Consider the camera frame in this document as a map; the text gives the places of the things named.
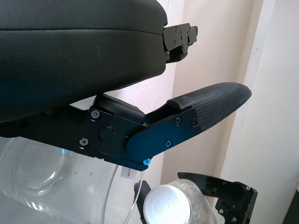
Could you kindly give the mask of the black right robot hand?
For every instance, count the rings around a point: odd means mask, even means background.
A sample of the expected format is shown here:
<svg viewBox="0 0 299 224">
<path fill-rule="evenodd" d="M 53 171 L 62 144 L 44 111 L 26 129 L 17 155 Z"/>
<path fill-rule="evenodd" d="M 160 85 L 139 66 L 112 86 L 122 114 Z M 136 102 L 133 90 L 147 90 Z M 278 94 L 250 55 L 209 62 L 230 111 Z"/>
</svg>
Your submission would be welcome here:
<svg viewBox="0 0 299 224">
<path fill-rule="evenodd" d="M 153 189 L 138 182 L 134 191 L 144 224 L 215 224 L 215 213 L 226 224 L 248 224 L 257 198 L 257 191 L 243 183 L 183 172 Z"/>
</svg>

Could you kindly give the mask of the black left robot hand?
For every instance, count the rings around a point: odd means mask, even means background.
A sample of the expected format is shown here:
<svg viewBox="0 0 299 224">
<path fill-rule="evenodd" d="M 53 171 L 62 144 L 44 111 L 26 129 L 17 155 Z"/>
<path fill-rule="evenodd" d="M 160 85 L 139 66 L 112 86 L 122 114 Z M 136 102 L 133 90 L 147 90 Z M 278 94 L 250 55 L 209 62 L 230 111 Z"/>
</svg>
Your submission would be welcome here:
<svg viewBox="0 0 299 224">
<path fill-rule="evenodd" d="M 167 23 L 156 0 L 1 1 L 1 136 L 144 171 L 221 122 L 251 97 L 247 86 L 214 84 L 148 114 L 106 95 L 187 56 L 198 28 Z"/>
</svg>

